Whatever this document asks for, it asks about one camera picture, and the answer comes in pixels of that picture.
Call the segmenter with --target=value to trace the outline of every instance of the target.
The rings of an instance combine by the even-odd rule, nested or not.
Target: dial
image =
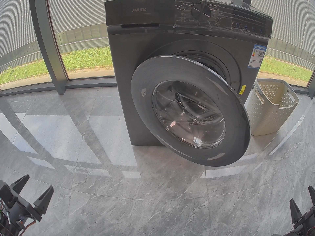
[[[211,9],[204,3],[196,4],[191,10],[192,17],[199,22],[210,20]]]

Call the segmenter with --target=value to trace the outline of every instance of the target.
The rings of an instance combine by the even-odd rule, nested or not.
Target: laundry basket
[[[284,80],[256,79],[247,105],[254,136],[276,132],[293,112],[299,98]]]

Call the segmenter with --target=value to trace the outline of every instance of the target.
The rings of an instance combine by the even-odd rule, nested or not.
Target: yellow sticker
[[[241,94],[241,95],[242,95],[242,94],[243,94],[243,92],[245,91],[245,88],[246,88],[246,85],[243,85],[243,86],[242,86],[241,91],[239,92],[239,94]]]

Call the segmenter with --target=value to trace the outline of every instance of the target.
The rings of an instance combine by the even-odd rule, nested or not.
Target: gray tile floor
[[[285,234],[289,200],[305,212],[315,185],[315,106],[299,98],[278,133],[252,137],[241,160],[215,168],[131,146],[116,88],[1,97],[0,179],[29,174],[30,203],[54,186],[26,236]]]

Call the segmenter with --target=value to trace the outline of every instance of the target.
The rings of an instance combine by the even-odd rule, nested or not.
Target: front-loading washing machine
[[[131,144],[207,166],[241,158],[272,18],[239,0],[106,0],[105,13]]]

